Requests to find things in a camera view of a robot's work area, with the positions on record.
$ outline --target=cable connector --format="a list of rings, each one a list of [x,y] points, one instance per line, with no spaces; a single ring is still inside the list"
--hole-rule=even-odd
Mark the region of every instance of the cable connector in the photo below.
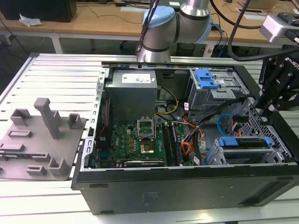
[[[297,30],[288,29],[285,32],[285,36],[295,43],[299,42],[299,31]]]
[[[247,123],[249,121],[249,116],[234,115],[233,121],[237,123]]]

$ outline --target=aluminum extrusion table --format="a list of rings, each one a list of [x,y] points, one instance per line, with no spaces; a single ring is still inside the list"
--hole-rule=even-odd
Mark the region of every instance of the aluminum extrusion table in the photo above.
[[[38,114],[33,107],[37,97],[50,98],[52,110],[59,110],[61,116],[75,112],[89,119],[101,61],[135,60],[135,56],[52,54],[29,58],[0,96],[0,138],[10,127],[9,117],[15,108]],[[172,61],[236,63],[244,65],[256,81],[262,66],[262,62],[238,63],[232,59],[173,57]],[[299,112],[282,115],[299,135]],[[0,180],[0,223],[299,223],[299,187],[264,207],[93,216],[81,193],[70,188],[73,173],[74,167],[65,182]]]

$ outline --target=white cable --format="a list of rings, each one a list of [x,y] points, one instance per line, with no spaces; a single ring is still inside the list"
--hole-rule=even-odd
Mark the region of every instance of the white cable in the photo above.
[[[182,124],[182,125],[188,125],[187,123],[185,122],[180,122],[180,121],[167,121],[167,120],[164,120],[162,117],[159,117],[161,120],[167,122],[167,123],[177,123],[177,124]]]
[[[45,41],[45,38],[43,37],[43,41],[41,43],[39,43],[38,45],[32,47],[32,48],[29,48],[27,50],[27,52],[29,52],[30,50],[34,49],[34,48],[37,48],[38,46],[41,46],[43,44],[43,42]]]

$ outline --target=black box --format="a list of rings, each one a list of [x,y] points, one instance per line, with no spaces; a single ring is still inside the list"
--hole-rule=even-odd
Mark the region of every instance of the black box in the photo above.
[[[7,20],[18,20],[21,14],[42,21],[70,22],[77,7],[75,0],[1,0],[0,10]]]

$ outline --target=motherboard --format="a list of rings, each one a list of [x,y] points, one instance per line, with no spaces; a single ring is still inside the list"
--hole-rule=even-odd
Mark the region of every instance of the motherboard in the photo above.
[[[177,166],[183,163],[180,149],[185,133],[181,125],[155,124],[153,138],[140,137],[151,133],[151,123],[113,125],[110,147],[98,148],[97,168]]]

